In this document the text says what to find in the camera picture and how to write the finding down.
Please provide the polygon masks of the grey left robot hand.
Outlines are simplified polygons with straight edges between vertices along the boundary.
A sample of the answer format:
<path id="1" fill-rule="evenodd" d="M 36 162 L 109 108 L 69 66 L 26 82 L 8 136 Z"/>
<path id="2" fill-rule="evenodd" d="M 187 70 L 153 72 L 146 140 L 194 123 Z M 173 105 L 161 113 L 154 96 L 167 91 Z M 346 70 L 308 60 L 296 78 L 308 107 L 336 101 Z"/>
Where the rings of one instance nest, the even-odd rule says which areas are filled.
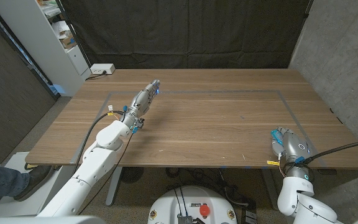
<path id="1" fill-rule="evenodd" d="M 132 100 L 125 117 L 122 120 L 128 127 L 131 127 L 137 119 L 141 118 L 149 110 L 154 96 L 159 93 L 160 80 L 154 79 Z"/>

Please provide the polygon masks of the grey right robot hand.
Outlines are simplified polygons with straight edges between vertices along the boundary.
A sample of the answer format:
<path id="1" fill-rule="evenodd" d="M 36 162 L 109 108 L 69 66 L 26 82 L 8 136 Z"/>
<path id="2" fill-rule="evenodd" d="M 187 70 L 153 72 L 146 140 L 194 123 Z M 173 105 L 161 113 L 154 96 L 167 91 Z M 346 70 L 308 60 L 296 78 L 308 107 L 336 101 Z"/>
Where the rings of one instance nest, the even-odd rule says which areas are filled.
<path id="1" fill-rule="evenodd" d="M 301 166 L 311 157 L 308 143 L 291 129 L 277 127 L 271 130 L 272 149 L 282 164 Z"/>

